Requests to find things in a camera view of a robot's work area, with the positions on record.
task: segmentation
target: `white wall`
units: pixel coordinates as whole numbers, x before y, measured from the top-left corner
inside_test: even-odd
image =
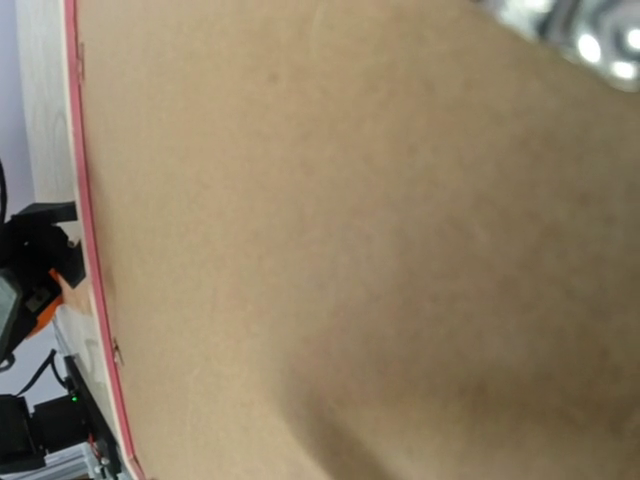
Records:
[[[34,201],[16,25],[16,0],[0,0],[0,158],[7,177],[10,213]],[[52,326],[18,347],[16,365],[0,374],[0,394],[17,393],[51,348],[57,348]],[[47,372],[26,397],[33,406],[62,393]]]

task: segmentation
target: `pink border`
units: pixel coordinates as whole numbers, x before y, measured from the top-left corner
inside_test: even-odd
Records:
[[[75,150],[75,161],[77,167],[77,184],[79,190],[80,215],[84,226],[84,248],[89,262],[88,270],[91,278],[93,294],[96,301],[98,323],[100,325],[100,335],[104,347],[104,358],[107,365],[107,372],[113,393],[113,403],[116,407],[116,421],[122,432],[124,445],[123,454],[129,460],[132,474],[138,480],[146,477],[140,463],[136,457],[135,448],[127,411],[124,406],[124,397],[120,385],[120,377],[116,367],[115,358],[111,350],[111,329],[107,314],[107,303],[104,296],[104,285],[100,270],[100,259],[98,256],[97,241],[95,235],[95,223],[92,215],[91,195],[89,191],[89,172],[86,159],[84,129],[82,119],[82,93],[80,79],[78,78],[78,35],[76,24],[76,0],[65,0],[64,14],[66,25],[67,61],[69,68],[69,97],[71,103],[71,124]]]

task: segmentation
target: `metal object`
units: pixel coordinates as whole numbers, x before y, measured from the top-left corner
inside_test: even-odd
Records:
[[[640,0],[476,0],[500,23],[558,49],[615,88],[640,91]]]

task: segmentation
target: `red trim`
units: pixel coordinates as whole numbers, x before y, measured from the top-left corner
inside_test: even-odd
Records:
[[[84,130],[82,119],[82,95],[79,76],[78,62],[78,35],[76,24],[76,0],[65,0],[64,3],[65,25],[66,25],[66,43],[67,43],[67,60],[69,68],[69,98],[71,104],[71,128],[73,135],[73,144],[75,150],[75,162],[77,172],[77,184],[79,190],[79,210],[84,226],[84,245],[89,262],[88,273],[91,279],[93,294],[96,301],[96,314],[98,324],[100,325],[100,335],[104,346],[104,359],[107,365],[107,373],[111,384],[111,392],[113,394],[113,403],[116,407],[116,421],[122,432],[123,454],[131,463],[134,469],[132,474],[138,480],[144,480],[146,477],[140,467],[133,446],[131,430],[129,428],[129,420],[127,411],[124,406],[124,397],[122,387],[120,385],[120,377],[115,363],[113,352],[111,351],[111,329],[107,314],[107,304],[104,295],[104,286],[102,284],[102,275],[100,270],[100,259],[98,256],[97,241],[95,235],[95,223],[92,215],[91,195],[89,191],[89,172],[87,168],[87,159],[84,142]]]

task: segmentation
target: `silver metal part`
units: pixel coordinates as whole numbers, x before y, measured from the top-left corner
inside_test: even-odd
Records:
[[[640,91],[640,0],[479,0],[500,23]]]

